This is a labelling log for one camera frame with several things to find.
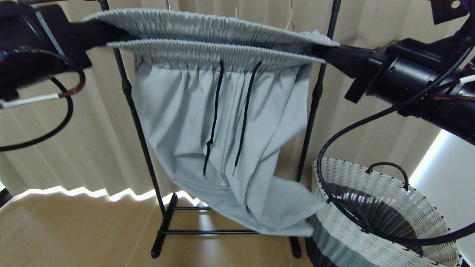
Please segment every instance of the black metal rack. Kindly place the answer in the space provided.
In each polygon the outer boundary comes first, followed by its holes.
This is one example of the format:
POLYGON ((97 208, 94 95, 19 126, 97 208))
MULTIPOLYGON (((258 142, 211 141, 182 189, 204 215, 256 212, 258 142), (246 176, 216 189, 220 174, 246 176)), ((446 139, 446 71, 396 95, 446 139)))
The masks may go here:
MULTIPOLYGON (((101 10, 109 10, 109 4, 107 0, 98 0, 101 5, 101 10)), ((336 21, 338 17, 338 12, 340 10, 341 0, 333 0, 332 6, 332 15, 330 17, 330 24, 328 27, 327 36, 333 38, 335 32, 336 21)), ((122 90, 127 100, 127 104, 130 107, 132 113, 133 122, 135 124, 135 129, 137 130, 137 135, 140 140, 140 145, 142 147, 143 155, 147 163, 148 171, 150 173, 150 178, 152 179, 153 187, 157 195, 158 204, 160 206, 161 214, 163 215, 163 221, 160 226, 160 229, 157 232, 157 237, 152 247, 151 255, 152 258, 157 258, 162 251, 163 243, 167 235, 240 235, 240 234, 259 234, 258 232, 252 230, 169 230, 170 222, 173 217, 175 210, 210 210, 209 207, 177 207, 178 196, 173 193, 170 203, 167 208, 163 204, 162 196, 160 193, 160 188, 158 186, 157 177, 152 165, 152 159, 147 148, 147 142, 145 136, 143 135, 142 126, 140 124, 140 119, 135 108, 135 104, 132 99, 132 85, 127 77, 124 62, 122 60, 121 53, 118 48, 114 48, 114 56, 117 61, 117 66, 119 68, 119 73, 122 80, 122 90)), ((310 107, 310 116, 308 119, 307 130, 305 132, 304 144, 302 147, 302 154, 300 156, 300 162, 297 170, 296 180, 300 181, 302 176, 302 171, 304 168, 305 158, 307 155, 308 145, 310 142, 310 137, 312 134, 312 128, 314 125, 315 114, 318 108, 318 103, 323 91, 323 77, 325 76, 326 64, 320 66, 320 71, 318 73, 317 83, 312 93, 312 103, 310 107)), ((300 258, 302 256, 302 250, 298 242, 297 237, 290 237, 290 243, 292 246, 292 253, 294 257, 300 258)))

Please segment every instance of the wooden floor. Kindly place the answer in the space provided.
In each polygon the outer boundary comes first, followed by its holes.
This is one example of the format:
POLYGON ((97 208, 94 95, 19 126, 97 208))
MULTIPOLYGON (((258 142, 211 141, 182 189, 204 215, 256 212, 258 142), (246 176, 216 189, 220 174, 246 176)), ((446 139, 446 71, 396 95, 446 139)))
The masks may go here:
MULTIPOLYGON (((189 205, 180 198, 179 205, 189 205)), ((311 267, 288 238, 263 235, 167 236, 150 249, 162 216, 155 198, 28 193, 0 209, 0 266, 311 267)), ((171 229, 242 229, 213 211, 177 211, 171 229)))

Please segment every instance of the drawstring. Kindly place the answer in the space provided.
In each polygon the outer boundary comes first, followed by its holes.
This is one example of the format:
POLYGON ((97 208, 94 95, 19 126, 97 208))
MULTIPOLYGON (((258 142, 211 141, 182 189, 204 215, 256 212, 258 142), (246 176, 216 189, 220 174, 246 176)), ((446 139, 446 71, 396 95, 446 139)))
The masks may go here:
POLYGON ((254 67, 254 70, 252 71, 252 75, 251 75, 251 80, 249 81, 249 88, 247 89, 246 105, 244 107, 244 121, 242 123, 241 140, 239 141, 239 149, 237 150, 238 155, 236 156, 236 161, 234 162, 233 176, 234 176, 234 173, 236 172, 239 156, 241 155, 241 151, 242 151, 242 145, 244 143, 244 133, 246 131, 246 121, 247 121, 247 109, 249 108, 249 100, 251 99, 251 88, 252 88, 252 84, 254 83, 254 77, 256 76, 257 69, 261 66, 261 64, 262 64, 262 61, 260 61, 254 67))
POLYGON ((208 164, 209 160, 209 153, 211 152, 211 145, 213 144, 213 137, 214 137, 214 128, 216 127, 216 121, 218 120, 218 101, 219 101, 219 90, 221 89, 221 83, 223 82, 224 76, 224 62, 222 59, 219 60, 219 67, 221 68, 219 72, 219 79, 218 79, 218 88, 216 89, 216 98, 214 100, 214 119, 213 119, 213 127, 211 128, 211 137, 208 142, 206 142, 206 157, 205 157, 205 165, 203 166, 203 175, 206 175, 206 165, 208 164))

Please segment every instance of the laundry basket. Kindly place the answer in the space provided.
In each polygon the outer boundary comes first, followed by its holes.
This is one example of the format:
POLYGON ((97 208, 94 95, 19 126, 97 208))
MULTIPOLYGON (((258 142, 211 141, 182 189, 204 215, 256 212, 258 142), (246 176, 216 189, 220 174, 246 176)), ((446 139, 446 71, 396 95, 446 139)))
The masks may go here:
MULTIPOLYGON (((313 163, 312 192, 327 200, 313 163)), ((372 169, 324 158, 327 186, 345 207, 374 228, 400 238, 431 238, 450 232, 444 217, 406 182, 372 169)), ((309 218, 314 233, 306 240, 316 267, 460 266, 455 241, 433 246, 400 245, 363 232, 330 202, 309 218)))

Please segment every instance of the beige curtain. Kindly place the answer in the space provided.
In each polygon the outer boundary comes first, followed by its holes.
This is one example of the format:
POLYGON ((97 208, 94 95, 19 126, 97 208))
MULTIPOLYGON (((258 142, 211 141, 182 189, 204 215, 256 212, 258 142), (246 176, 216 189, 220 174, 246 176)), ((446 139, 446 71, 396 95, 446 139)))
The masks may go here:
MULTIPOLYGON (((168 8, 235 15, 233 0, 110 0, 116 8, 168 8)), ((100 11, 96 1, 70 0, 60 5, 72 21, 100 11)), ((240 0, 238 17, 285 28, 291 11, 290 0, 240 0)), ((326 33, 331 0, 294 0, 292 24, 295 31, 318 29, 326 33)), ((427 0, 344 0, 334 39, 345 45, 375 48, 393 39, 416 38, 430 42, 453 34, 463 20, 434 26, 427 0)), ((70 190, 85 186, 91 191, 106 188, 110 195, 131 188, 136 194, 152 190, 152 183, 137 138, 129 107, 121 90, 121 80, 108 48, 88 52, 94 67, 86 71, 87 84, 74 96, 75 112, 70 124, 54 138, 34 147, 0 154, 1 181, 13 193, 30 188, 46 189, 61 185, 70 190)), ((133 58, 122 52, 128 75, 133 80, 133 58)), ((311 76, 308 107, 319 65, 311 76)), ((60 75, 67 86, 74 75, 60 75)), ((304 176, 311 175, 310 163, 322 144, 343 127, 380 111, 389 105, 373 97, 357 105, 343 98, 352 80, 334 67, 327 68, 324 93, 317 111, 304 176)), ((21 92, 23 97, 56 91, 50 82, 21 92)), ((18 143, 46 133, 60 123, 65 101, 55 101, 4 110, 1 115, 1 144, 18 143)), ((391 161, 412 173, 439 129, 416 118, 391 114, 360 127, 338 140, 327 155, 362 165, 391 161)), ((280 154, 278 176, 294 179, 304 133, 287 143, 280 154)), ((154 157, 162 194, 176 188, 169 182, 154 157)), ((384 169, 398 176, 391 168, 384 169)))

